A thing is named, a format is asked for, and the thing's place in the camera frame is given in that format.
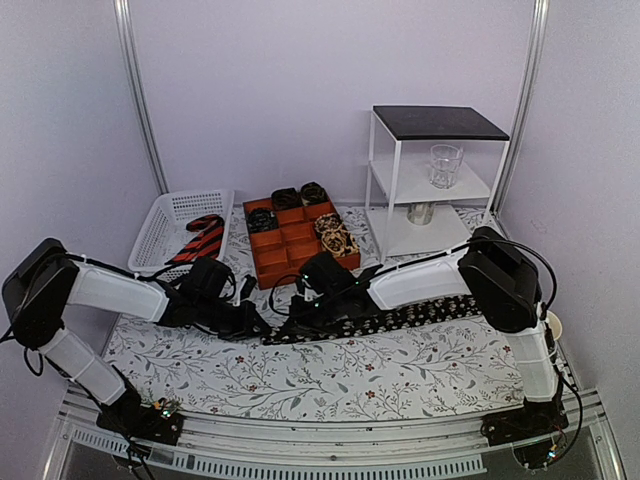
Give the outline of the metal frame post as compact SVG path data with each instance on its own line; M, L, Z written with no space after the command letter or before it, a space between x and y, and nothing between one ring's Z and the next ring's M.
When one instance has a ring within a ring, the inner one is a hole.
M506 204L508 190L512 182L521 150L530 106L534 97L535 85L543 56L546 27L551 2L536 0L533 2L532 21L520 93L511 130L511 140L501 160L501 172L496 185L490 210L497 218Z
M167 194L169 192L169 184L160 158L146 101L134 38L130 2L115 0L113 6L127 80L152 179L158 193L160 195Z

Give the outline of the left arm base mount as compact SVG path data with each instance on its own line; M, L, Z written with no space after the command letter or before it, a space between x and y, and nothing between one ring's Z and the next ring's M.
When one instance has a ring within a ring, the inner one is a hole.
M131 439L142 439L176 446L182 433L184 416L178 404L161 397L144 404L140 394L131 386L111 405L100 405L96 424L99 428Z

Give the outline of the floral table mat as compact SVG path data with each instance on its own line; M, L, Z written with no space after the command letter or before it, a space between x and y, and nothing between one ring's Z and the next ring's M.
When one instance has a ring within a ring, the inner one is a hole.
M264 346L123 317L104 350L144 399L242 418L419 419L519 407L505 338L481 317L379 335Z

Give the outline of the rolled beige patterned tie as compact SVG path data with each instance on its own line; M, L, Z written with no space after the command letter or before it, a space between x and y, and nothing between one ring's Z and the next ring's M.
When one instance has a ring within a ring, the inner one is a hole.
M323 248L335 258L344 258L358 254L360 249L355 236L343 229L328 230L322 233L321 243Z

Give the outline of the cream ceramic mug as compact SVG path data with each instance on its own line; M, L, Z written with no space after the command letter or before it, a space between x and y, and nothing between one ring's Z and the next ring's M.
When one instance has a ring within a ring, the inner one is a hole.
M557 343L563 333L563 325L561 320L554 312L548 310L546 312L546 324L551 331L553 341Z

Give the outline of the rolled dark olive tie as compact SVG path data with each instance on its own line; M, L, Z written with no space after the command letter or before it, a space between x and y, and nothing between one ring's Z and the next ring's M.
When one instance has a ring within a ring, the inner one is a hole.
M326 190L316 182L308 182L300 188L300 199L304 206L313 206L328 201Z

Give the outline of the clear drinking glass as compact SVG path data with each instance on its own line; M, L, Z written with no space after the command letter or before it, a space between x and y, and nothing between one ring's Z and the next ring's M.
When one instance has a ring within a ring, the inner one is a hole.
M464 159L461 147L436 144L430 150L430 183L439 189L452 188L458 179Z

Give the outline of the front metal rail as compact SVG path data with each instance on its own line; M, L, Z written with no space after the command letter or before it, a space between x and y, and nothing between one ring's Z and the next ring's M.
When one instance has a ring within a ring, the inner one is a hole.
M187 413L176 445L143 442L158 479L629 479L596 390L564 399L576 433L557 463L532 467L549 436L492 446L480 413L314 423Z

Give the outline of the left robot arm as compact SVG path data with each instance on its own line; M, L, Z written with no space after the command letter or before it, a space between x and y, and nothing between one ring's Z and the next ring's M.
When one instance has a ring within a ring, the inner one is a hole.
M162 327L195 327L224 340L269 335L249 296L255 281L238 284L230 268L200 257L187 272L164 281L156 272L140 276L68 252L60 241L42 241L3 281L1 299L10 327L6 339L38 352L85 389L128 434L148 426L137 390L116 368L64 324L67 307L115 312Z

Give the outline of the rolled dark brown tie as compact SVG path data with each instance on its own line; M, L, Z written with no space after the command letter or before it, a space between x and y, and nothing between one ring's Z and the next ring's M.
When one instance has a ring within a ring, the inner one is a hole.
M299 192L294 187L275 190L271 194L274 211L283 211L301 207L303 205Z

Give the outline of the left metal frame post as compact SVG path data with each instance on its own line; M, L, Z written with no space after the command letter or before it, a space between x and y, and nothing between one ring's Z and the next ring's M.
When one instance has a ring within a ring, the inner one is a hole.
M127 80L152 179L158 193L160 195L167 194L169 192L169 184L160 158L146 101L134 38L130 2L115 0L113 6Z

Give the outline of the rolled black beige tie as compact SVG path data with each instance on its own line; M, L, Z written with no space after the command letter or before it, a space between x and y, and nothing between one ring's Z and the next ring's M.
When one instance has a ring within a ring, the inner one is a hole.
M314 230L319 236L341 230L343 227L343 220L337 212L323 214L314 221Z

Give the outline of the black white floral tie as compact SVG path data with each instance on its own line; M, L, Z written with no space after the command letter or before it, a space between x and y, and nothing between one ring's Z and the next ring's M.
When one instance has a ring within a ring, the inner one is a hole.
M393 332L396 330L417 328L424 325L442 323L458 319L468 319L481 316L482 312L478 303L471 295L455 295L437 298L399 307L393 310L382 311L374 315L361 318L358 329L347 336L310 338L300 336L296 343L274 343L272 334L268 338L261 338L261 344L266 346L300 344L335 340L343 338L355 338L366 335Z

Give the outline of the red black striped tie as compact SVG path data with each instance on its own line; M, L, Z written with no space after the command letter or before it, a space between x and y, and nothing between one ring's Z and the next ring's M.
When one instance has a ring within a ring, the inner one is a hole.
M196 236L167 260L166 265L186 264L201 257L216 259L219 256L225 232L225 222L220 215L209 214L196 218L186 224L186 230L196 233Z

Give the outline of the rolled black patterned tie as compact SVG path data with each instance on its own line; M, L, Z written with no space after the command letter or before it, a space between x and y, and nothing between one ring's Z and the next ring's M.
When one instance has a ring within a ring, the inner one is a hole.
M250 211L246 216L246 223L250 234L263 233L279 228L275 212L266 207Z

